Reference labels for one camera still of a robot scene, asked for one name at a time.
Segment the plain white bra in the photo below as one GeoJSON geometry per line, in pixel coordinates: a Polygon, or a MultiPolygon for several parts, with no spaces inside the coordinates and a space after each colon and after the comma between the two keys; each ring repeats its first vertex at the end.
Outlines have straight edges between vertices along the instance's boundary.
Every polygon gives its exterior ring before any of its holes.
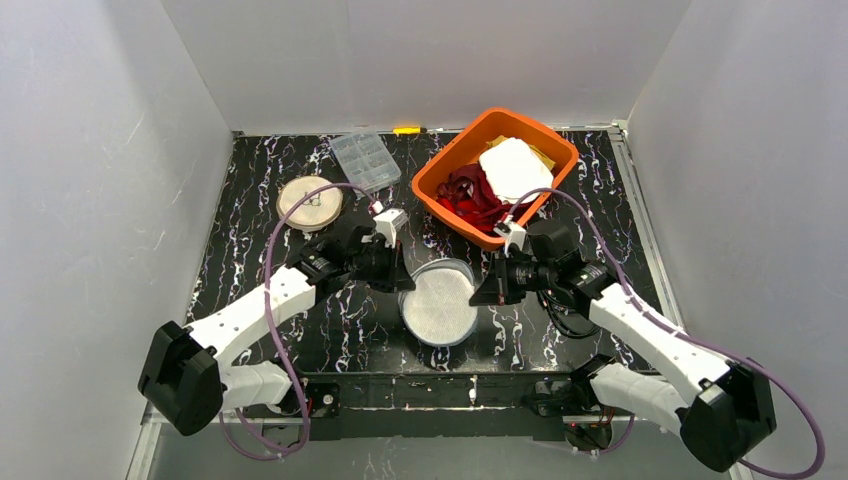
{"type": "Polygon", "coordinates": [[[478,163],[502,203],[515,204],[531,190],[550,187],[554,180],[551,168],[526,142],[514,137],[485,150],[478,163]]]}

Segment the clear plastic compartment box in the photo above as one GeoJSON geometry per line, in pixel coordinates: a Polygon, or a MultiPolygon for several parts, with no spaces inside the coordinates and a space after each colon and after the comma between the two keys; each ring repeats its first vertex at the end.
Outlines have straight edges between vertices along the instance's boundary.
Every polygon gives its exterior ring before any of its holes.
{"type": "Polygon", "coordinates": [[[382,138],[359,131],[329,140],[330,149],[349,183],[368,194],[396,184],[401,170],[382,138]]]}

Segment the dark maroon bra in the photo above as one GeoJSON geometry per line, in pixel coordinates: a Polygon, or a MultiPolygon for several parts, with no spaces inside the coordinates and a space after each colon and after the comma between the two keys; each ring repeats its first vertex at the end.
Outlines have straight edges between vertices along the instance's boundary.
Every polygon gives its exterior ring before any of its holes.
{"type": "Polygon", "coordinates": [[[436,193],[438,203],[456,214],[484,213],[501,205],[478,163],[451,172],[436,193]]]}

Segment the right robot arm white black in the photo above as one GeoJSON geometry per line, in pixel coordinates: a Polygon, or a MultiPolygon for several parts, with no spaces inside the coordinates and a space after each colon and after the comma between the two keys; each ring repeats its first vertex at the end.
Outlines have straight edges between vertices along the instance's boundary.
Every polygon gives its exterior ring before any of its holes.
{"type": "Polygon", "coordinates": [[[583,258],[565,226],[543,222],[525,230],[511,218],[494,232],[493,252],[472,306],[510,305],[545,293],[636,350],[647,375],[598,354],[573,370],[573,403],[622,409],[675,432],[704,466],[725,472],[777,428],[768,380],[738,361],[693,345],[628,290],[609,264],[583,258]]]}

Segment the orange plastic bin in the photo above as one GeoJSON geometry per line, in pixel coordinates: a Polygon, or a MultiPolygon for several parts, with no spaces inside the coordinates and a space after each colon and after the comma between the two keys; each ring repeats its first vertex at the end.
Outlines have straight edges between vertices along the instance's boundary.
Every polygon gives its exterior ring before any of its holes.
{"type": "Polygon", "coordinates": [[[437,187],[447,181],[453,171],[476,162],[487,149],[487,143],[500,135],[519,138],[547,155],[554,162],[551,183],[554,189],[560,186],[579,159],[576,147],[551,128],[528,116],[495,107],[471,122],[411,180],[413,193],[433,216],[484,251],[501,248],[504,239],[480,231],[439,204],[437,187]]]}

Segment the yellow bra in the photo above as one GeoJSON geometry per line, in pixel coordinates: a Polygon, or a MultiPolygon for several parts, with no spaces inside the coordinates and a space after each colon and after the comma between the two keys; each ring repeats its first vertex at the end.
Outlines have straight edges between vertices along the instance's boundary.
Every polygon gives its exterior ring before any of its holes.
{"type": "MultiPolygon", "coordinates": [[[[493,149],[493,148],[499,146],[500,144],[502,144],[503,142],[505,142],[507,140],[511,140],[511,137],[506,137],[504,135],[500,135],[500,136],[496,137],[495,139],[489,141],[487,143],[487,146],[488,146],[489,149],[493,149]]],[[[540,150],[539,148],[537,148],[536,146],[531,145],[531,144],[528,144],[528,148],[534,153],[534,155],[539,159],[539,161],[542,164],[544,164],[550,171],[554,170],[556,163],[549,156],[547,156],[542,150],[540,150]]]]}

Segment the grey-trim mesh laundry bag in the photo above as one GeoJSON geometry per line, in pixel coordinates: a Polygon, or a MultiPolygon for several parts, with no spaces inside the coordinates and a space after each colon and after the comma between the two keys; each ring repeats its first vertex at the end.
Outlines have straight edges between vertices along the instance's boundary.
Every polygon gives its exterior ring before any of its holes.
{"type": "Polygon", "coordinates": [[[412,274],[415,289],[403,292],[398,305],[407,331],[430,347],[452,347],[476,329],[478,308],[469,305],[475,291],[471,266],[462,260],[440,258],[412,274]]]}

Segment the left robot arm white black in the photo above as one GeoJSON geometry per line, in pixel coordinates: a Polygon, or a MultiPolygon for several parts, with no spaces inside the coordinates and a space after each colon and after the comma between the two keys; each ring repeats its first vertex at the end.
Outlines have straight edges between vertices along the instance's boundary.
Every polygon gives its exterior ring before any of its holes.
{"type": "Polygon", "coordinates": [[[414,290],[402,242],[363,226],[308,242],[289,255],[268,285],[186,326],[174,321],[160,326],[138,391],[184,436],[226,410],[282,403],[300,387],[282,361],[238,366],[236,358],[353,281],[382,293],[414,290]]]}

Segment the red bra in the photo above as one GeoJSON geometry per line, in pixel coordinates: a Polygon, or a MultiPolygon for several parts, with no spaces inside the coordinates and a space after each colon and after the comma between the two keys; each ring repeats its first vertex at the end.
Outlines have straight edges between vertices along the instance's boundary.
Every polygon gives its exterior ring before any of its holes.
{"type": "Polygon", "coordinates": [[[483,233],[492,233],[495,225],[502,221],[512,207],[512,204],[487,205],[479,204],[471,199],[451,201],[440,197],[437,202],[464,222],[483,233]]]}

